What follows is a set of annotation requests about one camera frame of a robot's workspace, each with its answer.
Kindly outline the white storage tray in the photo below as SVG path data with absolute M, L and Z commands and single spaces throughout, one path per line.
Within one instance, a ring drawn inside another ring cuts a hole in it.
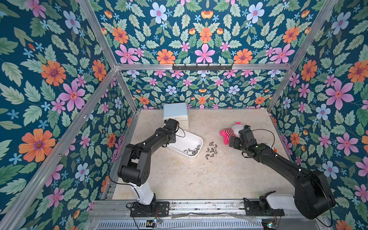
M 192 134 L 190 132 L 187 132 L 185 130 L 179 129 L 176 133 L 176 142 L 175 143 L 171 143 L 168 144 L 168 148 L 186 156 L 189 158 L 196 158 L 197 156 L 194 157 L 190 157 L 187 156 L 186 154 L 184 154 L 184 150 L 191 148 L 193 149 L 194 147 L 196 147 L 197 145 L 201 145 L 201 149 L 203 147 L 203 139 L 195 134 Z

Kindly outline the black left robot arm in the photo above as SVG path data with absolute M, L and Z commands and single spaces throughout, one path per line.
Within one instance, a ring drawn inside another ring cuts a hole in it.
M 169 119 L 164 127 L 155 130 L 154 134 L 138 144 L 128 144 L 122 154 L 117 175 L 124 183 L 133 187 L 138 195 L 137 202 L 153 208 L 156 196 L 152 192 L 148 178 L 150 175 L 151 156 L 160 147 L 176 143 L 179 122 Z

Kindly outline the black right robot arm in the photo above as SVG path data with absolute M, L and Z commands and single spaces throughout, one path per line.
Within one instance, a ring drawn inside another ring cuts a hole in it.
M 315 219 L 335 207 L 336 201 L 324 173 L 297 166 L 267 144 L 257 143 L 250 126 L 244 126 L 238 135 L 231 137 L 229 146 L 268 166 L 294 186 L 292 195 L 266 196 L 272 209 L 297 210 L 305 218 Z

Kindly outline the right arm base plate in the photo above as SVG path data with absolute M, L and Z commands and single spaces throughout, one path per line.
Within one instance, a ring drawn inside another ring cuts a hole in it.
M 281 216 L 285 215 L 282 209 L 273 209 L 268 204 L 266 198 L 275 193 L 275 191 L 267 192 L 261 195 L 258 199 L 243 198 L 244 209 L 247 216 Z

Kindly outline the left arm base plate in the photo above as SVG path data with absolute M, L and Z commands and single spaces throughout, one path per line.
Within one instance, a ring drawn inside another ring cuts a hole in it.
M 167 217 L 169 216 L 170 202 L 154 200 L 150 205 L 143 205 L 138 201 L 126 204 L 131 217 Z

